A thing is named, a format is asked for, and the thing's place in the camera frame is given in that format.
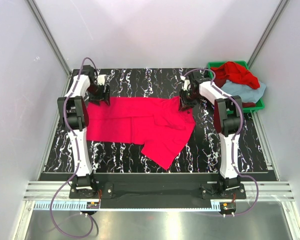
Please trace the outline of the pink t shirt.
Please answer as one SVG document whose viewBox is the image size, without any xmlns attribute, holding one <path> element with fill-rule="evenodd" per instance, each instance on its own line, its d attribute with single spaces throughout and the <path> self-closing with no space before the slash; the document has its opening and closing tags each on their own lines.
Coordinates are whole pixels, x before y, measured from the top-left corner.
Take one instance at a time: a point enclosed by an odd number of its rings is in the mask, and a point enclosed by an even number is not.
<svg viewBox="0 0 300 240">
<path fill-rule="evenodd" d="M 142 154 L 167 170 L 188 143 L 196 122 L 180 98 L 111 97 L 89 103 L 87 140 L 142 145 Z"/>
</svg>

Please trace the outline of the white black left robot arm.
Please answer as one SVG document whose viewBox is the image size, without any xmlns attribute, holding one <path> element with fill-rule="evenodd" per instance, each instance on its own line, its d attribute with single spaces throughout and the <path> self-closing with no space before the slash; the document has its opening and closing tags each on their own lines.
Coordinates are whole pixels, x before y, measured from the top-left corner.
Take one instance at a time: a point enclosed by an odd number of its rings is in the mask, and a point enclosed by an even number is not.
<svg viewBox="0 0 300 240">
<path fill-rule="evenodd" d="M 102 102 L 110 106 L 107 79 L 107 75 L 99 75 L 94 67 L 84 65 L 74 72 L 72 85 L 65 96 L 57 99 L 59 118 L 70 139 L 76 165 L 73 176 L 67 181 L 71 199 L 95 198 L 102 194 L 88 154 L 87 130 L 90 122 L 84 96 L 89 93 L 89 102 L 96 106 Z"/>
</svg>

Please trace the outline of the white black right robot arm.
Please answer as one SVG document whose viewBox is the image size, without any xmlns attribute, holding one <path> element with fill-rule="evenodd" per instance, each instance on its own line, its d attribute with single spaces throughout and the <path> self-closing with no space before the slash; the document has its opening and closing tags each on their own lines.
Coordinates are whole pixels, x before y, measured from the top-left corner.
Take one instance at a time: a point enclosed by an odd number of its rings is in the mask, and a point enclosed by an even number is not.
<svg viewBox="0 0 300 240">
<path fill-rule="evenodd" d="M 238 169 L 239 138 L 243 127 L 241 98 L 230 96 L 212 80 L 198 82 L 192 76 L 182 76 L 181 81 L 180 111 L 193 108 L 200 98 L 214 106 L 213 125 L 220 139 L 221 161 L 217 182 L 211 187 L 203 186 L 202 190 L 211 196 L 233 198 L 241 185 Z"/>
</svg>

